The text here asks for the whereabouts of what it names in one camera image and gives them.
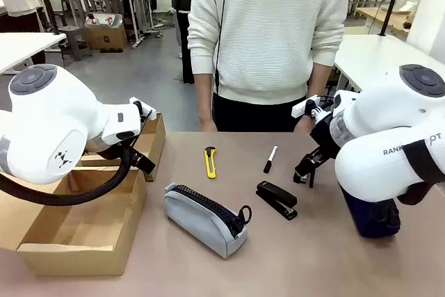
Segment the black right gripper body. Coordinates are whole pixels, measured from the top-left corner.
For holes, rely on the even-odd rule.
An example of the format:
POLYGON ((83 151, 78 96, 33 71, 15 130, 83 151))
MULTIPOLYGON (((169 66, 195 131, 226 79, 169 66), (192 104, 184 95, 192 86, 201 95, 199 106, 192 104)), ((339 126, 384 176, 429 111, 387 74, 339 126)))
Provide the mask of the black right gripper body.
POLYGON ((316 123, 310 133, 310 136, 318 144, 318 148, 312 152, 315 161, 335 159, 340 151, 340 147, 335 143, 330 133, 331 121, 332 113, 328 113, 316 123))

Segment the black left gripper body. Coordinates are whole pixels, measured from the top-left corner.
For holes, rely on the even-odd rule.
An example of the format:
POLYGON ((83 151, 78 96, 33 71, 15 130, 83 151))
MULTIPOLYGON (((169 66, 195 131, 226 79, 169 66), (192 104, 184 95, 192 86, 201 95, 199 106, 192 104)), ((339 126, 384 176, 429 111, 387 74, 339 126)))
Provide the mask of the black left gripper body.
POLYGON ((132 147, 130 148, 130 164, 147 175, 150 175, 156 167, 154 162, 132 147))

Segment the person's left hand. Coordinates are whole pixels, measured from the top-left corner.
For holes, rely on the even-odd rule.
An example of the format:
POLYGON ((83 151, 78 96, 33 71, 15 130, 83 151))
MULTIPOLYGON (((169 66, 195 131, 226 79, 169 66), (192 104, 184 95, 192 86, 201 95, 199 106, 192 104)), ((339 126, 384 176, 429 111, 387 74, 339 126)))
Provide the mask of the person's left hand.
POLYGON ((304 132, 309 134, 314 128, 314 121, 311 117, 303 115, 301 119, 296 124, 294 132, 304 132))

